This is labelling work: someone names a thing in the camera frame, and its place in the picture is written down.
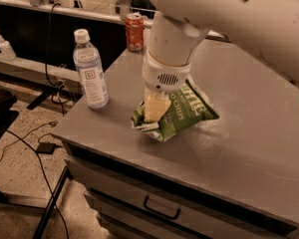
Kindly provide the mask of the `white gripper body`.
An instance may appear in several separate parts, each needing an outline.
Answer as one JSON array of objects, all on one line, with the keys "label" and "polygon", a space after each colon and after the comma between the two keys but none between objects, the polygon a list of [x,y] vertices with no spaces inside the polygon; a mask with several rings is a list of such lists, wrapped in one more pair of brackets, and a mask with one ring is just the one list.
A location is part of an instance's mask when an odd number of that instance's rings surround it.
[{"label": "white gripper body", "polygon": [[155,92],[173,93],[179,90],[189,75],[191,65],[181,67],[167,66],[146,52],[142,76],[146,87]]}]

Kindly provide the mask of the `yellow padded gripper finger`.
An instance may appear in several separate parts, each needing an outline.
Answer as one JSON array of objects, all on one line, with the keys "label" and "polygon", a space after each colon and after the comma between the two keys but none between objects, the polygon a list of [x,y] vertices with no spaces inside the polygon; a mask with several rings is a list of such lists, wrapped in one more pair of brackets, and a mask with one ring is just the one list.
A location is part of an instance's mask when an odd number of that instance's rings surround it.
[{"label": "yellow padded gripper finger", "polygon": [[145,122],[156,122],[166,113],[171,101],[166,92],[145,90]]}]

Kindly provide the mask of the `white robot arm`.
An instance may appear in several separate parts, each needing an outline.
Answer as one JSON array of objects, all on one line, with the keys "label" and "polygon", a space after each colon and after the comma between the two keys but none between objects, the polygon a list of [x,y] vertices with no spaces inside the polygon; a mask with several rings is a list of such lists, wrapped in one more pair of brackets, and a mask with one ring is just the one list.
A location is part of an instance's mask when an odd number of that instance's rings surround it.
[{"label": "white robot arm", "polygon": [[156,9],[143,63],[160,99],[180,89],[212,30],[299,88],[299,0],[150,0]]}]

